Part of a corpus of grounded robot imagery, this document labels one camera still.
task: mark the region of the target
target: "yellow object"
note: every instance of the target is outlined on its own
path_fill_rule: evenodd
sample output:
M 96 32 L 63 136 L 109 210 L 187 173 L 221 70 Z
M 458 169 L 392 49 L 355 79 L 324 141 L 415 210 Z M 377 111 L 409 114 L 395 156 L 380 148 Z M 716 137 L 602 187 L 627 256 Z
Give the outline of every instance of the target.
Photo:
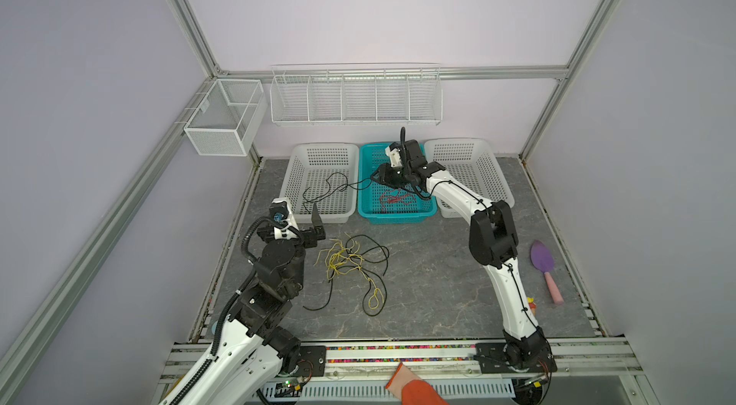
M 381 291 L 381 289 L 378 288 L 378 285 L 375 284 L 375 281 L 373 281 L 373 279 L 368 275 L 367 272 L 363 271 L 363 262 L 365 262 L 365 259 L 363 258 L 363 255 L 358 254 L 361 249 L 361 245 L 353 240 L 352 246 L 345 247 L 345 245 L 342 244 L 342 240 L 340 239 L 330 240 L 334 241 L 335 243 L 332 245 L 332 247 L 323 248 L 319 251 L 319 254 L 317 255 L 317 261 L 314 262 L 314 266 L 319 263 L 319 258 L 322 256 L 322 252 L 327 252 L 327 256 L 325 257 L 325 265 L 327 267 L 327 282 L 333 280 L 336 275 L 345 275 L 348 272 L 355 270 L 360 271 L 361 274 L 363 274 L 363 277 L 373 286 L 373 295 L 368 298 L 368 307 L 371 309 L 378 309 L 379 307 L 381 307 L 381 304 L 386 302 L 386 298 L 383 296 L 383 292 Z M 345 272 L 341 272 L 340 268 L 345 266 L 346 264 L 353 264 L 354 267 L 351 267 Z

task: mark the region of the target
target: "wire basket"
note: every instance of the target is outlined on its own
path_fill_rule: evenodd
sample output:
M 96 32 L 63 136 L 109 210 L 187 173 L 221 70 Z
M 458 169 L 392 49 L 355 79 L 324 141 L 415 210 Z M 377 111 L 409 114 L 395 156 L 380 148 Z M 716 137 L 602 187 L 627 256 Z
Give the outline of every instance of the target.
M 271 119 L 278 125 L 439 124 L 439 68 L 276 74 Z
M 378 166 L 389 162 L 386 147 L 390 144 L 371 143 L 361 147 L 358 179 L 370 178 Z M 437 203 L 433 199 L 422 200 L 414 194 L 371 183 L 358 191 L 358 213 L 374 225 L 419 223 L 437 213 Z
M 344 223 L 355 212 L 355 189 L 336 189 L 358 181 L 358 147 L 348 143 L 309 143 L 294 148 L 281 185 L 297 222 L 311 222 L 312 203 L 325 223 Z
M 514 195 L 503 177 L 491 146 L 476 138 L 445 138 L 424 143 L 428 162 L 441 163 L 450 175 L 476 193 L 493 202 L 505 200 L 514 206 Z M 445 218 L 459 218 L 460 214 L 437 199 L 439 211 Z
M 248 155 L 267 107 L 260 80 L 217 79 L 184 131 L 200 155 Z

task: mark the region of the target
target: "orange sleeve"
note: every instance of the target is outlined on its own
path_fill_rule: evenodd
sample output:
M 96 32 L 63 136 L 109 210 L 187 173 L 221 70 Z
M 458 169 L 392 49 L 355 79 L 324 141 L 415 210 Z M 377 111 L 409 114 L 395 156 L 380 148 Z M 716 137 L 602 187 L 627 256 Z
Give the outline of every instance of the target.
M 401 389 L 401 405 L 448 405 L 432 386 L 415 379 Z

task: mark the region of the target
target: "light blue object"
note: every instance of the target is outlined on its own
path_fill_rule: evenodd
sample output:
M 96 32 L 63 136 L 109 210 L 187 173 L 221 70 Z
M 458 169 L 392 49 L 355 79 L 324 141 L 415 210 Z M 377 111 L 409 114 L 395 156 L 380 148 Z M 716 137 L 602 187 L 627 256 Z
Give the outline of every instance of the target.
M 384 162 L 389 161 L 386 147 L 391 143 L 371 143 L 361 147 L 360 161 L 358 162 L 358 179 L 369 178 L 370 175 Z M 424 145 L 419 147 L 424 152 Z M 363 181 L 359 187 L 367 184 Z M 437 213 L 437 202 L 434 199 L 422 200 L 416 195 L 407 196 L 403 202 L 381 204 L 381 196 L 396 191 L 388 186 L 371 183 L 366 189 L 358 191 L 358 213 L 374 225 L 391 223 L 419 223 L 428 216 Z

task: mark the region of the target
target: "purple trowel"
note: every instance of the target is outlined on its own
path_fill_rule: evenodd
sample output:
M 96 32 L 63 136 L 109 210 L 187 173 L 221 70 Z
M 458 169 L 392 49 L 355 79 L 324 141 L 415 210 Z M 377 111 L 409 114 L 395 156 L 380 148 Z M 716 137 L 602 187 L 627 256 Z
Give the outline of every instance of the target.
M 534 244 L 531 245 L 531 252 L 529 254 L 531 255 L 531 262 L 534 267 L 544 272 L 545 279 L 547 280 L 547 288 L 550 290 L 550 295 L 552 295 L 554 303 L 557 304 L 557 306 L 563 304 L 565 300 L 562 299 L 562 295 L 557 288 L 557 284 L 554 282 L 554 279 L 552 279 L 552 275 L 550 274 L 554 269 L 552 253 L 544 244 L 535 240 Z

